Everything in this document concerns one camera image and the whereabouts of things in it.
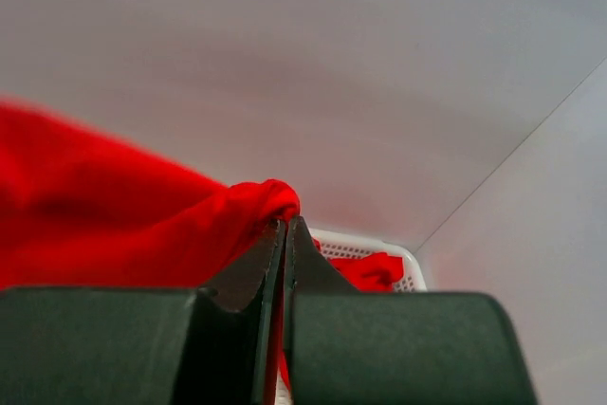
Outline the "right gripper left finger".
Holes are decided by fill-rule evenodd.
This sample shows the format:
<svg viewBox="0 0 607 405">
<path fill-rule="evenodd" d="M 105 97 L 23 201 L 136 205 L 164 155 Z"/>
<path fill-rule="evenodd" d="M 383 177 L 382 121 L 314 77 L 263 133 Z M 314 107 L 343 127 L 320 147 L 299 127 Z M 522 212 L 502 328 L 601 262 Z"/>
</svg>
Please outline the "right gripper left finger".
<svg viewBox="0 0 607 405">
<path fill-rule="evenodd" d="M 5 404 L 270 404 L 285 225 L 197 287 L 14 287 Z"/>
</svg>

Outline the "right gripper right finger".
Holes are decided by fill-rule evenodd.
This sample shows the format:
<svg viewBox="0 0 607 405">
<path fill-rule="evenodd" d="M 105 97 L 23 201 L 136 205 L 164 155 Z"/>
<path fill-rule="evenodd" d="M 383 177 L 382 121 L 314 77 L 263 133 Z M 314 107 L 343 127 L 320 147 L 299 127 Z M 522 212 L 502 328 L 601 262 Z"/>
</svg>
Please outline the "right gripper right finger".
<svg viewBox="0 0 607 405">
<path fill-rule="evenodd" d="M 362 292 L 313 244 L 285 244 L 284 349 L 296 404 L 534 404 L 504 308 L 477 292 Z"/>
</svg>

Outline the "red t shirt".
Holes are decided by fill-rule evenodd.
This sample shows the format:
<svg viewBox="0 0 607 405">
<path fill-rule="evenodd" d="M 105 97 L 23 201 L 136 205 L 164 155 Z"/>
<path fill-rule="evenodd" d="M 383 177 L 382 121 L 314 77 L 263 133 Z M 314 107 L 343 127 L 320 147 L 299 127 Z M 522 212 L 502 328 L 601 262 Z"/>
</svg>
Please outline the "red t shirt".
<svg viewBox="0 0 607 405">
<path fill-rule="evenodd" d="M 51 116 L 1 107 L 1 285 L 195 286 L 272 220 L 280 180 L 227 186 Z"/>
</svg>

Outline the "white plastic basket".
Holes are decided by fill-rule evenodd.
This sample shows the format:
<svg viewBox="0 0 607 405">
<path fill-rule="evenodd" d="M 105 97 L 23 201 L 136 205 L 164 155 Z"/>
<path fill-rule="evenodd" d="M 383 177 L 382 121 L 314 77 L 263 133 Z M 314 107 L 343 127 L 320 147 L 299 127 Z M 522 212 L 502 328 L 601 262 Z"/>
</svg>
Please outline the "white plastic basket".
<svg viewBox="0 0 607 405">
<path fill-rule="evenodd" d="M 407 293 L 425 291 L 427 289 L 420 266 L 405 248 L 385 243 L 376 239 L 337 233 L 327 230 L 309 230 L 303 223 L 288 228 L 285 239 L 285 259 L 283 274 L 286 294 L 290 298 L 287 310 L 287 357 L 289 358 L 289 342 L 291 335 L 291 307 L 294 291 L 310 287 L 314 291 L 324 292 L 354 292 L 338 272 L 323 261 L 325 257 L 362 257 L 372 252 L 385 251 L 389 255 L 401 257 L 406 268 L 405 278 L 397 283 L 392 292 Z M 291 404 L 291 391 L 282 383 L 279 372 L 276 377 L 276 404 Z"/>
</svg>

